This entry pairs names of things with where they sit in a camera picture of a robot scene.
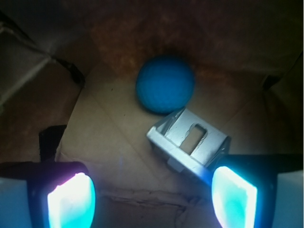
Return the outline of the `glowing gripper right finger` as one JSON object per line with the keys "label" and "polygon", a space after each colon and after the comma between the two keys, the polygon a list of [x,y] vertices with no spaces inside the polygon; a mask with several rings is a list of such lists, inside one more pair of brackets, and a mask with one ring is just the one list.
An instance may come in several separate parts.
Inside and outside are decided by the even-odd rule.
{"label": "glowing gripper right finger", "polygon": [[227,155],[211,185],[223,228],[302,228],[304,159],[301,154]]}

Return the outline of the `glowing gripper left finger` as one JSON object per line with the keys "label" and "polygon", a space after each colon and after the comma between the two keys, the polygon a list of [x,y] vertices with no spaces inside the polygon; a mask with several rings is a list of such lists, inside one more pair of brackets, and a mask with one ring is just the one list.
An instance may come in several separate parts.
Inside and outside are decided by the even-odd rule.
{"label": "glowing gripper left finger", "polygon": [[2,228],[89,228],[96,193],[81,162],[0,165]]}

